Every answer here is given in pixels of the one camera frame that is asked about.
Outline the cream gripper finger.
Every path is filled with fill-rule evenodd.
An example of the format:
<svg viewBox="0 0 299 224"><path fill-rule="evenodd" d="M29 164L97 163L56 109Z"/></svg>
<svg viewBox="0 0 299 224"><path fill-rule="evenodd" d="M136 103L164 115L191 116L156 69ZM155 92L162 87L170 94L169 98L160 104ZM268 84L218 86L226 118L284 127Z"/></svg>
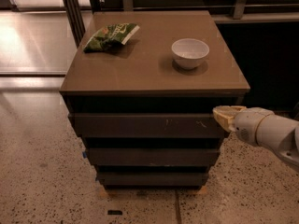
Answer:
<svg viewBox="0 0 299 224"><path fill-rule="evenodd" d="M220 126L226 132L234 132L235 127L235 117L239 114L238 111L214 111L214 119L220 124Z"/></svg>
<svg viewBox="0 0 299 224"><path fill-rule="evenodd" d="M246 107L242 105L220 105L213 108L213 113L223 116L235 116L245 109Z"/></svg>

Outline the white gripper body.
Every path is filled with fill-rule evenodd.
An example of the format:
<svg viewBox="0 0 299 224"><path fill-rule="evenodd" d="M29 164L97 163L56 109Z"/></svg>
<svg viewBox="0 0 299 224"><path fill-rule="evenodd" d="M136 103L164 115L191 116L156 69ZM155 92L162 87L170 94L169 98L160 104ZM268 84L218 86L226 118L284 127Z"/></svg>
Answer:
<svg viewBox="0 0 299 224"><path fill-rule="evenodd" d="M247 108L240 111L234 119L236 136L243 142L254 147L258 145L256 140L257 129L266 117L274 112L260 107Z"/></svg>

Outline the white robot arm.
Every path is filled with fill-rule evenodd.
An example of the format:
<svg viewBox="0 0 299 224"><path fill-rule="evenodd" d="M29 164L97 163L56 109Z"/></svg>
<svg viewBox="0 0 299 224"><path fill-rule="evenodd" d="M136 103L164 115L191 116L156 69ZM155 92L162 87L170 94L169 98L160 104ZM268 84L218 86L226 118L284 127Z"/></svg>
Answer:
<svg viewBox="0 0 299 224"><path fill-rule="evenodd" d="M240 105L213 108L214 119L226 132L253 147L263 147L281 161L299 171L299 122L276 115L273 111Z"/></svg>

